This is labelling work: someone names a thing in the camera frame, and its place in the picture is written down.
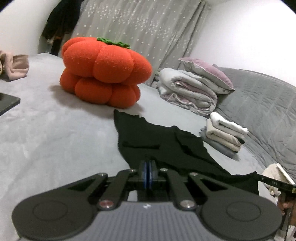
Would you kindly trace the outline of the pink beige crumpled cloth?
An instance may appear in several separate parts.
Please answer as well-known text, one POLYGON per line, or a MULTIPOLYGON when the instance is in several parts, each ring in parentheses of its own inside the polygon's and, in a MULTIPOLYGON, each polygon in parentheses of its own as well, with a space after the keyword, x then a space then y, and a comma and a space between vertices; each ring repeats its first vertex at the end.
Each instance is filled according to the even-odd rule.
POLYGON ((29 71, 28 55, 13 55, 11 52, 1 50, 1 77, 14 81, 27 76, 29 71))

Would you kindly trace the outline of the orange pumpkin plush pillow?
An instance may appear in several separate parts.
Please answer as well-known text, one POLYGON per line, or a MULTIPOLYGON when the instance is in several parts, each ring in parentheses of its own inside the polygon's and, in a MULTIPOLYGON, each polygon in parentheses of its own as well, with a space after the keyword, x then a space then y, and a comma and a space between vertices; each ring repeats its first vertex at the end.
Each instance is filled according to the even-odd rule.
POLYGON ((149 61, 122 42, 75 37, 63 45, 61 54, 62 89, 93 104, 133 106, 140 99, 138 85, 152 74, 149 61))

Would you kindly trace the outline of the folded white pink quilt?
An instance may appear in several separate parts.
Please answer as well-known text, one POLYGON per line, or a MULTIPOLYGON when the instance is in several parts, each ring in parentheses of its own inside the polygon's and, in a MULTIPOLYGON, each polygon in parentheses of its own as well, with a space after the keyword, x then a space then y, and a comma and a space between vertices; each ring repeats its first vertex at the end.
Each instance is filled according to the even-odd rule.
POLYGON ((154 78, 160 97, 171 104, 200 116, 208 116, 216 108, 216 93, 184 71, 164 68, 154 78))

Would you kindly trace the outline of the grey folded garment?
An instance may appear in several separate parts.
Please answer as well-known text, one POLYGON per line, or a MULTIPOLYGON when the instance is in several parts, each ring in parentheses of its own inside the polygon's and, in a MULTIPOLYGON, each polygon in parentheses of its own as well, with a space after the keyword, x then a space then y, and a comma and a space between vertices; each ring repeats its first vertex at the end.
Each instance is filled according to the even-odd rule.
POLYGON ((200 137, 202 138, 202 140, 204 142, 206 142, 207 144, 209 144, 210 146, 212 146, 214 149, 218 150, 220 153, 224 154, 227 157, 230 157, 231 159, 233 159, 237 152, 234 152, 233 150, 229 149, 228 147, 222 145, 221 143, 211 140, 206 136, 206 128, 203 127, 200 132, 200 137))

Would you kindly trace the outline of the black garment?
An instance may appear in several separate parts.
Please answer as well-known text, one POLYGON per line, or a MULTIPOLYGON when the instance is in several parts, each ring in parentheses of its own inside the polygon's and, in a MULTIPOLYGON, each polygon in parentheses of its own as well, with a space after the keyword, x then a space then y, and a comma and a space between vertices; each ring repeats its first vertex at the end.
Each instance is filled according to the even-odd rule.
POLYGON ((114 110, 118 149, 131 168, 142 160, 154 160, 157 168, 177 171, 181 176, 197 172, 236 188, 259 194, 255 173, 232 175, 207 152, 200 137, 177 126, 148 123, 138 115, 114 110))

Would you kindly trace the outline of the grey dotted curtain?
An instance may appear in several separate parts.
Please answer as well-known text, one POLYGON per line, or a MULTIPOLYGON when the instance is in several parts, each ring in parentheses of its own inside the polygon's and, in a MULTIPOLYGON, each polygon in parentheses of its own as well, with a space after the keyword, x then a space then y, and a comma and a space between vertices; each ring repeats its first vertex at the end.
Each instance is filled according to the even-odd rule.
POLYGON ((206 1, 86 1, 71 35, 103 37, 129 44, 145 56, 153 72, 179 69, 190 56, 210 12, 206 1))

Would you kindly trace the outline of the white folded garment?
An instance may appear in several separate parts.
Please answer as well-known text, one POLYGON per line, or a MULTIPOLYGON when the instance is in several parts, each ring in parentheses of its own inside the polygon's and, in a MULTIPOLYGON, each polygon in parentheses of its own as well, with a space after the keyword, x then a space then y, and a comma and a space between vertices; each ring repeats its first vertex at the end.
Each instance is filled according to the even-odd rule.
POLYGON ((244 139, 249 133, 248 128, 244 128, 243 126, 238 125, 235 122, 226 120, 217 112, 212 112, 210 114, 210 120, 215 128, 224 131, 234 137, 244 139))

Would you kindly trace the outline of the grey quilted blanket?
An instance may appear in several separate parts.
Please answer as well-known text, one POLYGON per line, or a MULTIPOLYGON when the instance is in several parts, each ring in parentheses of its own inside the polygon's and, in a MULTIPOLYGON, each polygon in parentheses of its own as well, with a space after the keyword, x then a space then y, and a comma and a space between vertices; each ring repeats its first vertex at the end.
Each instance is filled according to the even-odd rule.
POLYGON ((250 70, 220 67, 234 91, 218 98, 215 111, 248 128, 245 147, 264 167, 279 163, 295 178, 295 86, 250 70))

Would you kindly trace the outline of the dark tablet device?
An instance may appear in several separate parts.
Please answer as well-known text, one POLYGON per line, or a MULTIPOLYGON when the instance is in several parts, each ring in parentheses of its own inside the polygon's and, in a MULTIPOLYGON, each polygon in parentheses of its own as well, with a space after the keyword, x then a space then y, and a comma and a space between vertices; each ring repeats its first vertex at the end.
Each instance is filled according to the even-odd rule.
POLYGON ((7 111, 11 110, 15 106, 17 106, 21 99, 19 97, 15 97, 12 95, 8 95, 5 93, 1 93, 1 100, 0 100, 0 116, 5 114, 7 111))

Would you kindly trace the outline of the white fluffy garment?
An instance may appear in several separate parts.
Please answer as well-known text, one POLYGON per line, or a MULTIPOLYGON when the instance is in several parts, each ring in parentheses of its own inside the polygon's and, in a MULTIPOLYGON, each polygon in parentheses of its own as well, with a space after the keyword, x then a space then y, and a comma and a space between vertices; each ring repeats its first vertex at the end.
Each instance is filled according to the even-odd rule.
MULTIPOLYGON (((264 169, 262 175, 268 178, 275 179, 277 181, 295 185, 295 182, 292 180, 290 175, 284 170, 284 168, 279 163, 269 165, 267 168, 264 169)), ((264 185, 273 197, 279 197, 280 191, 278 190, 278 188, 268 184, 264 185)))

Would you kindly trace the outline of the pink grey pillow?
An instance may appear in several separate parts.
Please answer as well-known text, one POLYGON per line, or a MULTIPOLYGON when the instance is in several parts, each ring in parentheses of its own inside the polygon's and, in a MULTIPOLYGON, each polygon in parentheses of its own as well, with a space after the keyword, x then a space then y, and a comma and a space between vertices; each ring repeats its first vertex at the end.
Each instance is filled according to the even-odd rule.
POLYGON ((228 76, 217 67, 210 65, 200 59, 189 57, 179 58, 184 70, 182 73, 205 84, 216 94, 226 95, 234 91, 234 86, 228 76))

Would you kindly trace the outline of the beige folded garment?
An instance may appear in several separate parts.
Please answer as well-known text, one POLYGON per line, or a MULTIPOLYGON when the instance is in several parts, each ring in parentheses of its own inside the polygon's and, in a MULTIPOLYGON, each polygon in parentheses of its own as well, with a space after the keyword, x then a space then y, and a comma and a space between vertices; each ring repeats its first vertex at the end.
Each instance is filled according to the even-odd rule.
POLYGON ((215 128, 209 118, 206 120, 206 137, 226 146, 234 152, 240 151, 242 146, 238 138, 215 128))

